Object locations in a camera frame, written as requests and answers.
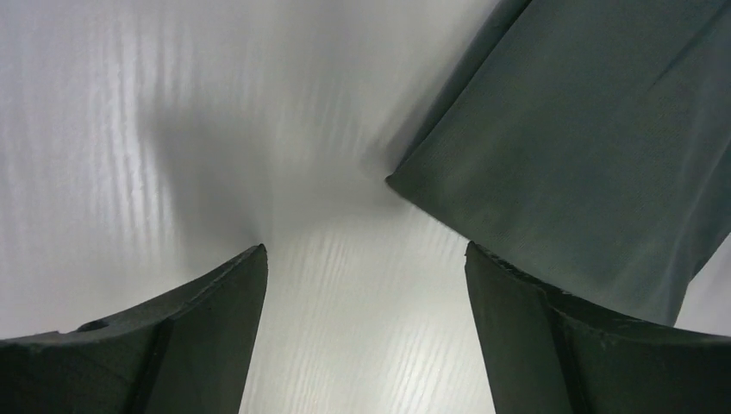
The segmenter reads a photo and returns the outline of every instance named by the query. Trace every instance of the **white surface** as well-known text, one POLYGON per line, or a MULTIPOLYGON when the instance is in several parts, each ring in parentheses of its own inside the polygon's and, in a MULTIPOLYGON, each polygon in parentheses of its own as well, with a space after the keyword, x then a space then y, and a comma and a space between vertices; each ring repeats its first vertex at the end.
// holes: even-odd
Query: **white surface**
MULTIPOLYGON (((491 412, 465 241, 382 179, 493 3, 1 2, 0 336, 75 329, 265 242, 241 412, 491 412)), ((731 333, 714 277, 681 319, 731 333)))

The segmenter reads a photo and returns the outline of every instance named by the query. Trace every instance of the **gray fabric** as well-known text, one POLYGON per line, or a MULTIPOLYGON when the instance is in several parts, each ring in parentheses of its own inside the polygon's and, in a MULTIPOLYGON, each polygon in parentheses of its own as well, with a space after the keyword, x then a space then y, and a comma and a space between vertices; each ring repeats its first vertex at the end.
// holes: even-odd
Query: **gray fabric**
POLYGON ((388 179, 527 273, 673 323, 731 225, 726 2, 534 0, 388 179))

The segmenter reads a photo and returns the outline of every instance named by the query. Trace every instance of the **black plastic part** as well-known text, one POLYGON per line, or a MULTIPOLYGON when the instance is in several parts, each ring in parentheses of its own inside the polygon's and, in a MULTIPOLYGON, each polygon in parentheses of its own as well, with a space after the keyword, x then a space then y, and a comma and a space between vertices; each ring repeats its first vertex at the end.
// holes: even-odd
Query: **black plastic part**
POLYGON ((497 414, 731 412, 731 338, 605 309, 475 243, 465 269, 497 414))
POLYGON ((266 266, 264 246, 250 248, 74 332, 1 341, 0 412, 238 412, 266 266))

